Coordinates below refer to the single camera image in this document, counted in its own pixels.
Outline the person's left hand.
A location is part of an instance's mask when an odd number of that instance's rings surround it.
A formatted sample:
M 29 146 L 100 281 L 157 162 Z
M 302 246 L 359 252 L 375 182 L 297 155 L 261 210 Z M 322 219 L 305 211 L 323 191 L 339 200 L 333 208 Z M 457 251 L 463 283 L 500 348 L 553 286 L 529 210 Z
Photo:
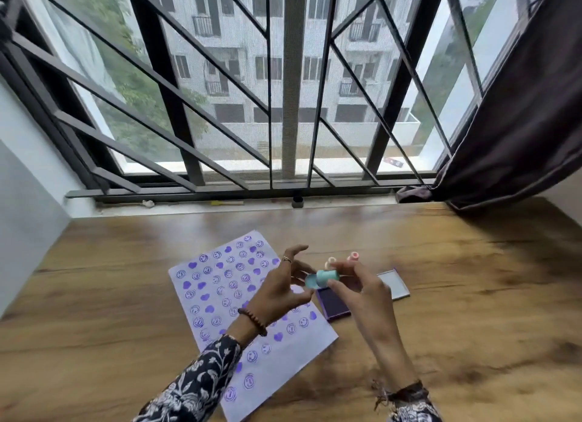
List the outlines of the person's left hand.
M 241 309 L 259 333 L 266 333 L 267 326 L 292 310 L 292 293 L 315 293 L 304 286 L 306 275 L 314 273 L 313 267 L 296 258 L 308 248 L 307 244 L 297 244 L 286 249 L 278 266 L 268 273 L 248 305 Z

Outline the person's right hand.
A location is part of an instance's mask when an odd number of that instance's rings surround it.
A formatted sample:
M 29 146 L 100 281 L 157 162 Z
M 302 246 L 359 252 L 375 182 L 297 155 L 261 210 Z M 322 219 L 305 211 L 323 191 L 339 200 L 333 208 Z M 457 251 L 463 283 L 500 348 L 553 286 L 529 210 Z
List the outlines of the person's right hand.
M 335 270 L 341 275 L 357 277 L 356 301 L 344 301 L 367 345 L 399 342 L 392 293 L 381 279 L 358 261 L 336 261 Z

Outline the person's left forearm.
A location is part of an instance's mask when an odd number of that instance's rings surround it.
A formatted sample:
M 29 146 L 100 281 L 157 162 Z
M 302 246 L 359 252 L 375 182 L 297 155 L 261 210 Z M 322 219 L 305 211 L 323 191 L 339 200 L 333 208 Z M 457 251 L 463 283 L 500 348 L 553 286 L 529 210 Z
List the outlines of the person's left forearm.
M 240 315 L 225 334 L 203 349 L 132 422 L 207 422 L 232 379 L 243 350 L 259 335 Z

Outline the person's right forearm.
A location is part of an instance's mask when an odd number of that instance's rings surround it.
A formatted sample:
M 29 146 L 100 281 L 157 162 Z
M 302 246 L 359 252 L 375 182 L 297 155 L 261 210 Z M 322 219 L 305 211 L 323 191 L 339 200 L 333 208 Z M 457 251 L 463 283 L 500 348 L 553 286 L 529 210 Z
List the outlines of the person's right forearm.
M 370 348 L 382 373 L 381 383 L 389 392 L 396 392 L 421 380 L 402 343 L 372 343 Z M 390 405 L 388 422 L 443 422 L 430 398 L 430 393 L 429 399 L 427 403 L 403 405 L 398 408 Z

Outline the purple ink pad case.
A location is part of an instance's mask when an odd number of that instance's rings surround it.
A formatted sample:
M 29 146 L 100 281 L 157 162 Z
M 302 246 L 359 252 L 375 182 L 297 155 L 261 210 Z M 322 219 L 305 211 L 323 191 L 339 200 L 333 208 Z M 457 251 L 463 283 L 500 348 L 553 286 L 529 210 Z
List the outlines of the purple ink pad case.
M 377 277 L 390 288 L 393 301 L 410 296 L 410 290 L 396 269 L 382 272 Z M 316 297 L 321 305 L 323 315 L 328 322 L 351 314 L 345 303 L 329 287 L 319 288 L 316 292 Z

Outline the white paper with purple stamps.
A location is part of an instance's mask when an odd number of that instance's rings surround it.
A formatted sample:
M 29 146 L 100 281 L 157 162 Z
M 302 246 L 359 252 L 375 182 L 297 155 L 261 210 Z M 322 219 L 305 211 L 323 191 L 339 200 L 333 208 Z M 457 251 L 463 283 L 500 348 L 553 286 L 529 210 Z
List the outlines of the white paper with purple stamps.
M 279 264 L 265 237 L 251 231 L 169 269 L 199 349 L 225 334 L 237 309 Z M 271 324 L 235 364 L 221 401 L 227 422 L 241 422 L 337 339 L 313 302 Z

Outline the dark thread wristband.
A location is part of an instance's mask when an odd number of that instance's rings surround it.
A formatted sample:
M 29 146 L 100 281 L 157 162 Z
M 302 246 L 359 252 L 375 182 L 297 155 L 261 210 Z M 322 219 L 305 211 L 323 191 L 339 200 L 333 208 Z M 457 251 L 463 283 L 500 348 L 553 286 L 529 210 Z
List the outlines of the dark thread wristband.
M 403 405 L 407 406 L 422 402 L 427 403 L 430 400 L 429 392 L 421 380 L 417 380 L 413 384 L 396 392 L 389 392 L 381 382 L 373 380 L 371 383 L 371 389 L 376 392 L 374 411 L 376 411 L 380 405 L 392 405 L 393 407 L 398 408 Z

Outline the grey apartment building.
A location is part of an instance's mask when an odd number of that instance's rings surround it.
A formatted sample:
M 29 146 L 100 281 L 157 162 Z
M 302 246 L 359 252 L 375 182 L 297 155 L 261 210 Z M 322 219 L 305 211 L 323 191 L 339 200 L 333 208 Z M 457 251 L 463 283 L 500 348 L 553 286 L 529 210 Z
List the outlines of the grey apartment building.
M 271 58 L 266 38 L 234 0 L 160 0 L 161 5 L 215 57 L 217 62 L 268 105 L 268 64 L 271 63 L 273 146 L 282 142 L 285 0 L 270 0 Z M 300 73 L 297 156 L 307 157 L 323 65 L 329 0 L 306 0 L 303 58 Z M 268 117 L 227 77 L 185 39 L 166 27 L 180 85 L 203 96 L 203 104 L 220 123 L 256 143 L 266 153 Z M 383 110 L 396 76 L 399 52 L 384 20 L 382 7 L 370 4 L 335 40 L 367 94 Z M 351 75 L 329 51 L 321 115 L 360 156 L 367 155 L 376 126 L 369 107 Z

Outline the dark curtain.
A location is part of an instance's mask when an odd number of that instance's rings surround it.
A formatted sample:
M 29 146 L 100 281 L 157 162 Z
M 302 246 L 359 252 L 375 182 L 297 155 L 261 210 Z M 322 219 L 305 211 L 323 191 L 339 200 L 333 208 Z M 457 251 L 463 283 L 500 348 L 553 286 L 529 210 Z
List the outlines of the dark curtain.
M 582 0 L 542 0 L 432 186 L 399 204 L 458 213 L 524 200 L 582 168 Z

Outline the green tree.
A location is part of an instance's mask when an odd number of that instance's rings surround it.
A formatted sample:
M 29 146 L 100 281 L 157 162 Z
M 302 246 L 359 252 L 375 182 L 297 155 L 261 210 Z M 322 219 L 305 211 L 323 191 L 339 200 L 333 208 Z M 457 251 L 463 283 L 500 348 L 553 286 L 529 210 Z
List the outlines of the green tree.
M 73 58 L 70 61 L 71 67 L 161 128 L 172 131 L 161 91 L 155 81 L 49 0 L 43 1 L 56 31 Z M 129 0 L 62 2 L 69 9 L 88 18 L 108 40 L 127 49 L 143 63 L 151 65 Z M 155 162 L 183 160 L 177 147 L 100 98 L 93 97 L 93 100 L 115 140 Z

